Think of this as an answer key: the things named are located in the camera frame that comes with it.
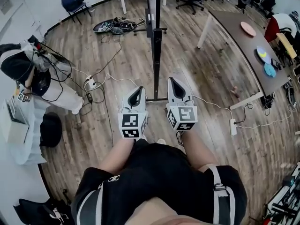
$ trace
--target red garment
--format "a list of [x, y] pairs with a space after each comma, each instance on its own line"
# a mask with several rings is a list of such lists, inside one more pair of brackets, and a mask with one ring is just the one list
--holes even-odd
[[275, 40], [277, 38], [276, 33], [279, 33], [280, 29], [276, 19], [272, 16], [268, 27], [266, 29], [266, 33], [264, 34], [264, 38], [269, 42]]

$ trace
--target black trash can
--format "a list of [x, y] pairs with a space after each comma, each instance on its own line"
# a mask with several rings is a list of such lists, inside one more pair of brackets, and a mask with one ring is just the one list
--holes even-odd
[[45, 114], [40, 126], [40, 131], [40, 146], [54, 148], [60, 142], [62, 136], [62, 127], [59, 116], [54, 112]]

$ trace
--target forearm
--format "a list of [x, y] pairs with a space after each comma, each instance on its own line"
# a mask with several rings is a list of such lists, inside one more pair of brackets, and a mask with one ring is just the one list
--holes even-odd
[[120, 139], [101, 161], [100, 169], [117, 174], [128, 160], [133, 144], [133, 139]]
[[192, 129], [182, 134], [181, 140], [191, 166], [199, 170], [207, 164], [218, 165], [218, 161], [211, 150], [206, 147], [199, 135]]
[[34, 69], [35, 67], [33, 66], [27, 80], [25, 81], [25, 87], [28, 88], [31, 86], [31, 83], [32, 83], [32, 79], [33, 79], [33, 76], [34, 76]]

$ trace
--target backpack strap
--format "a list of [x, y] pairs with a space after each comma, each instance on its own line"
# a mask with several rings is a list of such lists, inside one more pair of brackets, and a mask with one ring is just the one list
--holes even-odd
[[[228, 221], [228, 224], [224, 225], [234, 225], [234, 217], [235, 217], [235, 198], [233, 191], [230, 187], [225, 187], [217, 170], [217, 167], [213, 164], [207, 165], [209, 169], [212, 171], [214, 176], [214, 215], [213, 215], [213, 223], [219, 224], [219, 221]], [[229, 197], [230, 207], [228, 208], [228, 203], [226, 202], [227, 197]]]

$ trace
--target blue plate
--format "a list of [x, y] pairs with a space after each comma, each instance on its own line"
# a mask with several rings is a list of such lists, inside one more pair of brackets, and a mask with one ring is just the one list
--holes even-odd
[[264, 63], [271, 64], [271, 58], [263, 47], [257, 46], [256, 52]]
[[266, 72], [266, 74], [270, 77], [275, 77], [276, 76], [276, 71], [274, 69], [274, 67], [271, 64], [265, 63], [264, 66], [264, 71]]

